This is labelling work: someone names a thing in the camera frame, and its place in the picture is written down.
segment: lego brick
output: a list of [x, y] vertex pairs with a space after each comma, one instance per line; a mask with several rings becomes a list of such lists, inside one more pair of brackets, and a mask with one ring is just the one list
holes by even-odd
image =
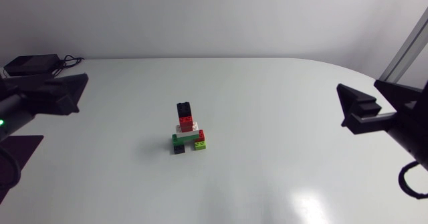
[[179, 140], [177, 138], [176, 134], [173, 134], [173, 146], [179, 146], [179, 145], [182, 145], [182, 144], [183, 144], [183, 141]]
[[181, 126], [177, 125], [175, 126], [175, 133], [177, 134], [177, 137], [184, 137], [184, 136], [190, 136], [190, 135], [194, 135], [194, 134], [199, 134], [199, 127], [198, 127], [198, 123], [194, 122], [193, 126], [192, 126], [192, 131], [185, 131], [183, 132], [181, 130]]
[[205, 140], [205, 135], [203, 134], [203, 130], [199, 130], [199, 138], [195, 140], [195, 142], [201, 142]]
[[179, 146], [174, 146], [174, 154], [181, 154], [186, 152], [184, 144]]
[[193, 131], [193, 126], [181, 126], [181, 132]]
[[179, 142], [184, 142], [184, 141], [188, 141], [188, 140], [196, 140], [197, 138], [199, 138], [199, 134], [195, 134], [192, 136], [177, 137], [177, 140]]
[[178, 103], [177, 112], [179, 113], [179, 118], [192, 116], [190, 104], [188, 102]]
[[180, 126], [181, 127], [184, 127], [184, 126], [190, 126], [190, 127], [192, 127], [192, 125], [193, 125], [193, 118], [192, 118], [192, 116], [182, 117], [182, 118], [179, 118], [179, 122], [180, 122]]
[[207, 148], [207, 145], [205, 144], [205, 141], [195, 142], [195, 150], [203, 150], [206, 148]]

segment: lime green lego brick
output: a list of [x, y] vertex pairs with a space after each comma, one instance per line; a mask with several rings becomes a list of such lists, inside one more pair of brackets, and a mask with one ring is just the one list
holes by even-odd
[[177, 138], [177, 135], [173, 134], [173, 146], [180, 146], [180, 145], [183, 145], [183, 141], [180, 141]]
[[206, 148], [207, 148], [207, 145], [205, 144], [205, 141], [195, 142], [195, 150], [203, 150]]
[[192, 135], [192, 136], [180, 137], [180, 138], [177, 138], [177, 140], [179, 142], [184, 142], [184, 141], [188, 141], [188, 140], [196, 140], [197, 138], [199, 138], [199, 133]]

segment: white tabletop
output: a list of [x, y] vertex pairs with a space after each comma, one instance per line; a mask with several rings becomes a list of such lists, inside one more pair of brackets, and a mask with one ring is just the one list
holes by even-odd
[[[16, 134], [45, 139], [0, 206], [3, 223], [427, 223], [404, 194], [412, 161], [385, 132], [342, 128], [339, 83], [360, 73], [297, 59], [87, 60], [79, 114]], [[207, 149], [173, 155], [176, 103], [191, 103]], [[408, 182], [427, 191], [428, 175]]]

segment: black box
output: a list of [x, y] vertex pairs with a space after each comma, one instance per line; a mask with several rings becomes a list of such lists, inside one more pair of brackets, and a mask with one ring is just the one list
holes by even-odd
[[19, 56], [4, 68], [10, 76], [51, 74], [61, 64], [56, 54]]

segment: white wall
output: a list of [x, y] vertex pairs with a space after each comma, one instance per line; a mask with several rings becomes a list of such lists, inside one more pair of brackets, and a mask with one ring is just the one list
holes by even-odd
[[0, 0], [0, 63], [294, 57], [379, 77], [428, 0]]

